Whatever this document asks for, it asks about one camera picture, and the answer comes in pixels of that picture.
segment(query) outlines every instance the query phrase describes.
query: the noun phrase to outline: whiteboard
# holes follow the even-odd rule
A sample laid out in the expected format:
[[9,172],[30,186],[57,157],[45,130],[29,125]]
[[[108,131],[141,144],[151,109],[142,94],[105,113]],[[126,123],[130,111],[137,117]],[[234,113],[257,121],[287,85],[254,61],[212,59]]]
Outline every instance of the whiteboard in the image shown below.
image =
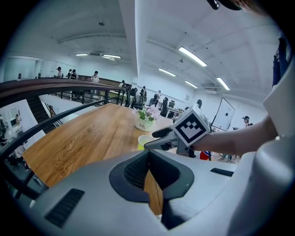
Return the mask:
[[212,126],[224,131],[228,130],[234,114],[234,107],[222,98]]

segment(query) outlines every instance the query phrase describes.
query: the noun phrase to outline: metal railing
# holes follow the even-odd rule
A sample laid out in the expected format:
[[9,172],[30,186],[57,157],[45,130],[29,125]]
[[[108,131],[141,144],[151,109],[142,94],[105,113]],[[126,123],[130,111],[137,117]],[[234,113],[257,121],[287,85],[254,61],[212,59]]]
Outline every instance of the metal railing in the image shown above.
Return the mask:
[[[85,103],[85,91],[86,90],[100,90],[105,91],[104,99],[96,100],[92,102]],[[119,91],[118,96],[109,98],[109,91],[116,90]],[[61,98],[63,97],[63,93],[67,93],[68,91],[82,91],[82,105],[57,114],[53,117],[50,117],[39,124],[35,125],[31,129],[25,131],[21,135],[19,135],[12,142],[6,144],[3,149],[0,151],[0,171],[3,178],[12,185],[15,189],[17,189],[17,193],[15,194],[16,198],[19,198],[21,194],[26,195],[27,197],[35,200],[40,193],[31,189],[27,186],[29,180],[33,177],[33,173],[29,172],[27,177],[24,180],[19,179],[13,171],[6,165],[4,162],[5,159],[9,157],[9,155],[17,149],[20,145],[22,145],[25,141],[31,138],[33,135],[46,128],[47,126],[60,121],[60,119],[78,112],[84,108],[101,105],[108,103],[109,100],[116,100],[118,104],[119,99],[121,98],[121,105],[123,102],[123,97],[125,93],[124,88],[119,88],[111,85],[104,85],[100,83],[93,83],[87,81],[77,81],[70,79],[40,79],[40,80],[25,80],[25,81],[12,81],[3,83],[0,87],[0,108],[11,103],[14,103],[19,100],[43,95],[43,94],[57,94]]]

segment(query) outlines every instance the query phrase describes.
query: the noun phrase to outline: computer monitor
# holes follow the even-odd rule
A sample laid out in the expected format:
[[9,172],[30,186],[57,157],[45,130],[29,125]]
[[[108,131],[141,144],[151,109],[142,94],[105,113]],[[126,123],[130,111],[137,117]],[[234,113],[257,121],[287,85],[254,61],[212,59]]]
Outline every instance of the computer monitor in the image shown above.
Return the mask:
[[169,102],[169,107],[172,107],[172,108],[173,108],[173,107],[174,107],[174,105],[175,105],[175,103],[174,103],[174,102],[171,102],[171,101]]

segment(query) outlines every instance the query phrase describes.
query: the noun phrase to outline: flower vase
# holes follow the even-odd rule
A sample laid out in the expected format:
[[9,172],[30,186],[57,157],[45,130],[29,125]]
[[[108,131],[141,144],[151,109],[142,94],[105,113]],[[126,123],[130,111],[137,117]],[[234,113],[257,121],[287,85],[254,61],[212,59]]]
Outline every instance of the flower vase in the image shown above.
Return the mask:
[[143,130],[146,132],[149,132],[152,130],[154,123],[155,121],[145,121],[141,119],[138,114],[135,118],[135,127],[138,128],[139,130]]

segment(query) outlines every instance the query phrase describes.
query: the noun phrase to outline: desk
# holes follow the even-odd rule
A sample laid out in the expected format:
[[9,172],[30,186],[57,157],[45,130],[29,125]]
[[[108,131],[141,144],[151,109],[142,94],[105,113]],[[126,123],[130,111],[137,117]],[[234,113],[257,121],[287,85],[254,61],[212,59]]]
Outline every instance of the desk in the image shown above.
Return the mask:
[[178,110],[178,109],[176,109],[176,108],[167,107],[166,118],[168,117],[169,112],[175,112],[175,113],[178,113],[178,114],[182,114],[182,113],[183,113],[183,111],[181,112],[180,110]]
[[[98,107],[52,130],[28,148],[23,157],[34,173],[51,187],[81,166],[137,151],[137,138],[152,132],[134,126],[132,111],[112,103]],[[161,118],[153,131],[171,124],[171,119]],[[161,214],[162,191],[150,172],[144,190],[150,194],[152,211]]]

